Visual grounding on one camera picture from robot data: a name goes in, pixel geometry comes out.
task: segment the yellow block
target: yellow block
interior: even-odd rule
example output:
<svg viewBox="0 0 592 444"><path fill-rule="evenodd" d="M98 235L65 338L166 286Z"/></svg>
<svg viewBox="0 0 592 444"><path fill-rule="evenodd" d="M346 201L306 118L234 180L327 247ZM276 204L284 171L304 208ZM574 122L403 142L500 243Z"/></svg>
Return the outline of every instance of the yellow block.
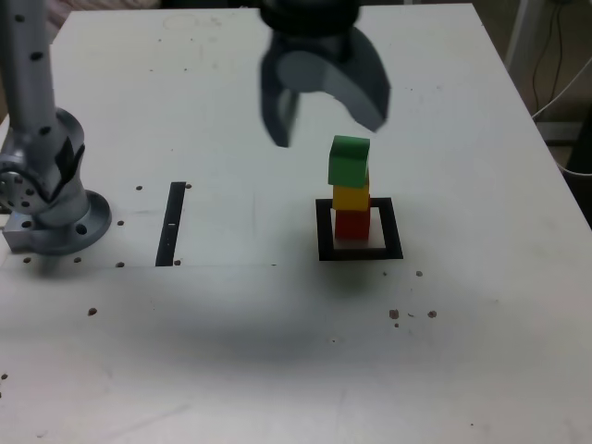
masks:
<svg viewBox="0 0 592 444"><path fill-rule="evenodd" d="M370 198L370 183L366 177L363 188L333 186L333 209L347 211L366 211Z"/></svg>

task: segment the green block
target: green block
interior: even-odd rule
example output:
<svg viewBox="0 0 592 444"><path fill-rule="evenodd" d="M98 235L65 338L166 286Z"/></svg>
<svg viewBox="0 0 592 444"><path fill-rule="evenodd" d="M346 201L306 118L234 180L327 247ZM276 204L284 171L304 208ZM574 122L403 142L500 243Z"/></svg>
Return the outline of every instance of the green block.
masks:
<svg viewBox="0 0 592 444"><path fill-rule="evenodd" d="M329 185L363 188L368 170L370 140L335 136L329 154Z"/></svg>

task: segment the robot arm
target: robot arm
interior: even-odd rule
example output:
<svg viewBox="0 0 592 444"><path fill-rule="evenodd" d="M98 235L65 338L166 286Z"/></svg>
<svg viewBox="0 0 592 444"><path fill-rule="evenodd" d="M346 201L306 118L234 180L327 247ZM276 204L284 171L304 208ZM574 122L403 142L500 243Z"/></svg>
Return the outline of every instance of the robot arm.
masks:
<svg viewBox="0 0 592 444"><path fill-rule="evenodd" d="M67 254L107 231L106 200L80 181L82 126L56 108L46 11L39 0L0 0L0 67L10 128L0 152L0 200L13 213L13 252Z"/></svg>

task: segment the cable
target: cable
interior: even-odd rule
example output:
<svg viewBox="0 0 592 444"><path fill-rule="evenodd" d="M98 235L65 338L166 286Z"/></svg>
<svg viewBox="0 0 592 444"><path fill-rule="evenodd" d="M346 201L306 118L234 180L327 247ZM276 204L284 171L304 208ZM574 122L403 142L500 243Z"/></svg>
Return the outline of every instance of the cable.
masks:
<svg viewBox="0 0 592 444"><path fill-rule="evenodd" d="M557 94L557 97L555 97L553 100L551 100L548 104L546 104L545 106L543 106L540 110L536 111L535 114L532 115L532 119L536 118L537 116L539 116L543 111L545 111L547 108L549 108L551 105L553 105L555 102L557 102L559 100L559 98L567 91L571 88L571 86L575 83L576 80L578 80L578 78L584 73L584 71L586 71L586 68L588 68L588 66L592 64L592 57L590 57L590 59L584 64L584 66L582 67L582 69L580 69L580 71L575 75L575 77L573 77L572 81L570 81L567 86L565 88L563 88L563 90ZM576 173L575 171L570 171L569 169L565 168L564 166L559 165L559 163L555 162L557 164L557 168L560 169L563 173L567 173L570 176L577 176L578 178L592 178L592 173Z"/></svg>
<svg viewBox="0 0 592 444"><path fill-rule="evenodd" d="M584 73L584 71L586 71L586 68L588 68L588 66L592 63L592 57L590 57L590 59L586 62L586 64L582 67L582 69L580 69L580 72L578 72L575 77L572 79L572 81L570 81L567 86L565 88L563 88L563 90L557 94L557 97L555 97L553 100L551 100L548 104L546 104L545 106L543 106L541 109L539 109L538 111L535 112L535 114L533 114L531 117L532 118L536 118L540 115L540 113L542 113L543 111L545 111L547 108L549 108L551 105L553 105L555 102L557 102L559 100L559 98L567 91L570 89L570 87L574 84L574 82L576 80L578 80L578 78Z"/></svg>
<svg viewBox="0 0 592 444"><path fill-rule="evenodd" d="M561 4L559 6L559 11L557 12L557 16L555 17L557 21L557 31L559 34L559 62L557 62L557 72L555 72L555 80L553 81L553 89L551 90L551 96L549 98L548 103L553 100L555 96L555 91L557 90L557 82L559 80L559 74L561 73L561 65L563 64L563 33L561 32L561 12L563 11L563 7L565 4Z"/></svg>
<svg viewBox="0 0 592 444"><path fill-rule="evenodd" d="M578 178L592 178L592 173L576 173L575 171L570 171L566 167L561 166L557 161L555 163L557 164L557 168L560 169L561 172L567 173L570 176L577 176Z"/></svg>
<svg viewBox="0 0 592 444"><path fill-rule="evenodd" d="M540 109L540 102L538 100L538 93L537 93L538 67L540 66L540 62L543 61L543 58L545 57L547 50L549 49L551 37L553 36L553 19L555 19L555 14L557 13L559 7L560 7L559 4L555 5L555 7L553 7L553 12L551 12L551 19L549 20L549 34L547 35L547 40L545 41L545 46L543 46L543 50L541 51L540 56L538 57L538 60L536 61L535 70L533 71L532 83L533 83L533 93L535 94L535 102L536 102L536 111L537 112Z"/></svg>

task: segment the white wire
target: white wire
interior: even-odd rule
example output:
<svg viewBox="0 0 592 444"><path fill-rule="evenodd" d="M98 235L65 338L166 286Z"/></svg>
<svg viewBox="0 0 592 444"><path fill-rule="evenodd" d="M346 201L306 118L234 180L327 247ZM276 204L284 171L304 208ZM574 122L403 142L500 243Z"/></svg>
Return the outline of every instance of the white wire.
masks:
<svg viewBox="0 0 592 444"><path fill-rule="evenodd" d="M555 102L557 102L557 100L563 95L563 93L565 93L567 90L569 90L570 87L574 84L574 82L578 79L578 77L580 77L584 73L584 71L586 71L586 68L588 68L588 65L590 65L590 63L592 63L592 57L590 57L590 59L586 62L586 64L582 67L582 69L580 69L580 72L578 72L575 75L575 77L572 79L572 81L570 81L568 83L568 85L565 88L563 88L563 91L561 91L559 94L557 94L557 97L555 97L553 100L551 100L548 104L546 104L545 106L540 108L538 111L536 111L535 114L532 115L532 118L538 117L538 115L540 115L540 113L542 113L547 108L549 108L551 105L553 105Z"/></svg>
<svg viewBox="0 0 592 444"><path fill-rule="evenodd" d="M563 93L565 93L567 90L569 90L570 87L575 83L575 81L582 75L582 73L584 73L584 71L586 71L586 68L588 68L588 65L590 65L590 63L592 63L592 57L590 57L590 59L586 62L586 64L582 67L582 69L580 69L580 72L578 72L575 75L575 77L572 79L572 81L570 81L567 84L567 86L565 88L563 88L563 90L559 94L557 94L557 97L555 97L548 104L546 104L545 106L540 108L538 111L536 111L535 114L532 115L532 118L536 118L537 116L539 116L543 111L545 111L547 108L549 108L551 105L553 105L563 95ZM567 173L571 176L577 176L578 178L592 177L592 173L576 173L575 171L570 171L569 169L561 166L558 162L555 162L555 163L557 164L557 168L560 169L563 173Z"/></svg>
<svg viewBox="0 0 592 444"><path fill-rule="evenodd" d="M569 174L570 176L577 176L579 178L589 178L592 177L592 173L576 173L575 171L570 171L569 169L561 166L559 162L555 162L557 164L557 168L560 169L562 172Z"/></svg>

